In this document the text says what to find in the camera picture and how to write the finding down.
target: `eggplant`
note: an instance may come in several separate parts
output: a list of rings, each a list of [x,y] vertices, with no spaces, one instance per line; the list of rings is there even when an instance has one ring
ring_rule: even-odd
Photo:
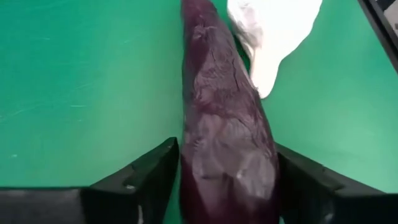
[[[182,0],[182,19],[183,221],[276,224],[275,142],[233,36],[208,0]]]

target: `eggplant skin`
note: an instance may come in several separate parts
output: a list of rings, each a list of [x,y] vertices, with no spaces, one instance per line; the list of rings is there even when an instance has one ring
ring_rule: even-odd
[[[187,224],[276,224],[279,165],[257,90],[208,0],[182,0]]]

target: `green surface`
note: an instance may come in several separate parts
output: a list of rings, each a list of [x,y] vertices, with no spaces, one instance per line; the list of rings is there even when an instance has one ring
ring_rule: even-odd
[[[180,137],[179,13],[179,0],[0,0],[0,185],[88,185]],[[281,144],[398,192],[398,76],[356,0],[323,1],[264,107]]]

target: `white glove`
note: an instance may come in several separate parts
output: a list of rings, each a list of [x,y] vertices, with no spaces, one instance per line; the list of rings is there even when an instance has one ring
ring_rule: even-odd
[[[251,61],[260,97],[269,95],[280,62],[311,32],[322,0],[228,0],[228,16]]]

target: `green table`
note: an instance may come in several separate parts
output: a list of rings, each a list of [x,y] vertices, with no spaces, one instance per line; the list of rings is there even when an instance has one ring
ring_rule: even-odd
[[[179,12],[179,0],[0,1],[0,185],[88,185],[180,137]],[[264,107],[279,143],[398,192],[398,77],[356,0],[324,0]],[[166,222],[178,219],[175,188]]]

